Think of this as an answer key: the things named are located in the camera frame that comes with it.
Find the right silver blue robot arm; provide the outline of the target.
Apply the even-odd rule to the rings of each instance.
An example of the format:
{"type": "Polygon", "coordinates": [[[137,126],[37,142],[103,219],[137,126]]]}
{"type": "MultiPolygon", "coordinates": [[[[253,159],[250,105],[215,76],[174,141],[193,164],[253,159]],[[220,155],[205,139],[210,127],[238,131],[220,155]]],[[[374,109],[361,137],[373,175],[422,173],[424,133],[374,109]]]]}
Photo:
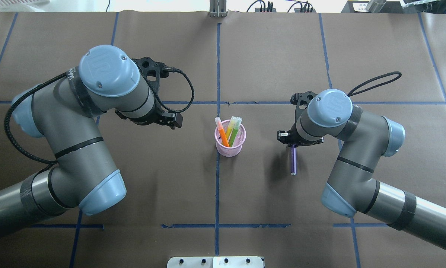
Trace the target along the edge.
{"type": "Polygon", "coordinates": [[[380,158],[403,145],[402,125],[354,105],[338,89],[295,93],[290,102],[295,121],[277,132],[279,142],[313,146],[326,135],[343,142],[321,196],[326,208],[348,218],[361,212],[446,250],[446,208],[373,178],[380,158]]]}

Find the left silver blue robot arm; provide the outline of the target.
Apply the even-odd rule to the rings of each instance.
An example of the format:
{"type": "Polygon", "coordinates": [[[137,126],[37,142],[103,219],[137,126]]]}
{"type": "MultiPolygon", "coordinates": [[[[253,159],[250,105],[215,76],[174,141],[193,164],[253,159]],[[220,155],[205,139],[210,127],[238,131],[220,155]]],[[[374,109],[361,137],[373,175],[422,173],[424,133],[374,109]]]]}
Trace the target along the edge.
{"type": "Polygon", "coordinates": [[[78,66],[17,95],[4,119],[12,145],[46,168],[0,191],[0,239],[78,207],[98,214],[127,190],[95,118],[114,109],[138,125],[182,126],[166,107],[159,81],[183,71],[112,45],[93,47],[78,66]]]}

